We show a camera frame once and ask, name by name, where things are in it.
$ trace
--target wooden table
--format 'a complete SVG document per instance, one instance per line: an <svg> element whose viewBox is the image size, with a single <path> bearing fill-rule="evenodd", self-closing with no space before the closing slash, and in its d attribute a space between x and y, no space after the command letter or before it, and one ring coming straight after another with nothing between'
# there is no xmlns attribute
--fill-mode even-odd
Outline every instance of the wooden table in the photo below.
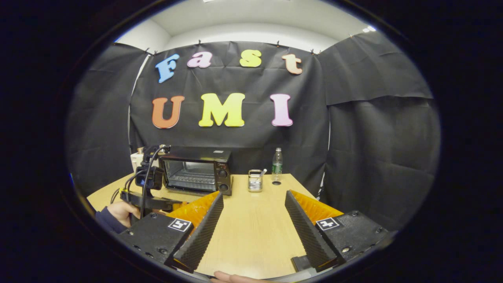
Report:
<svg viewBox="0 0 503 283"><path fill-rule="evenodd" d="M102 210L113 192L123 187L133 174L125 176L88 197L91 205ZM286 191L293 189L314 198L291 174L283 174L281 185L273 185L264 175L262 192L248 192L247 175L233 175L232 196L224 196L224 209L213 237L196 272L213 275L220 270L252 278L274 278L295 273L294 256L305 255L299 236L285 208ZM131 190L141 188L131 185ZM200 196L170 192L163 188L152 195L181 201Z"/></svg>

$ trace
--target toaster oven door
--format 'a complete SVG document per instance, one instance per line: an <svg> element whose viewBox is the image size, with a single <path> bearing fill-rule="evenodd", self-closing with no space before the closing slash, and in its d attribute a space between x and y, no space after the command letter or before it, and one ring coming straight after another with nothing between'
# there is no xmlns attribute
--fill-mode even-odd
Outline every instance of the toaster oven door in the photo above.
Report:
<svg viewBox="0 0 503 283"><path fill-rule="evenodd" d="M216 191L213 163L164 160L164 168L170 187Z"/></svg>

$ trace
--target water bottle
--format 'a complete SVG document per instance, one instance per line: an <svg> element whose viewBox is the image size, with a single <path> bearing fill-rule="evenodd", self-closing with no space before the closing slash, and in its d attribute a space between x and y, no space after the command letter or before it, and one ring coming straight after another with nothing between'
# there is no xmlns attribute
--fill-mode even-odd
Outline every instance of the water bottle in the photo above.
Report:
<svg viewBox="0 0 503 283"><path fill-rule="evenodd" d="M283 171L283 155L281 154L281 148L276 148L276 152L273 157L273 181L279 181L281 173Z"/></svg>

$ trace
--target dark sleeve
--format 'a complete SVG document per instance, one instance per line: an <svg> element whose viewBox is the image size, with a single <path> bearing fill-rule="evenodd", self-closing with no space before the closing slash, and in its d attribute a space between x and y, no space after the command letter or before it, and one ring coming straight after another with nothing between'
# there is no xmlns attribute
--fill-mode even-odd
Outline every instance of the dark sleeve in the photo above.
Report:
<svg viewBox="0 0 503 283"><path fill-rule="evenodd" d="M96 221L110 232L115 232L117 234L123 232L127 229L126 226L122 225L105 207L102 211L96 212Z"/></svg>

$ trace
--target metal pen holder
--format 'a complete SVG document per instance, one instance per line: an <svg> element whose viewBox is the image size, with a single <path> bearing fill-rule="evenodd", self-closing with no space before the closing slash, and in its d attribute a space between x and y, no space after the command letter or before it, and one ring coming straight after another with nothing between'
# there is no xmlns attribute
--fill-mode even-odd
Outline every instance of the metal pen holder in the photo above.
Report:
<svg viewBox="0 0 503 283"><path fill-rule="evenodd" d="M262 179L264 176L260 176L262 170L250 170L248 171L248 191L250 192L261 192L262 191Z"/></svg>

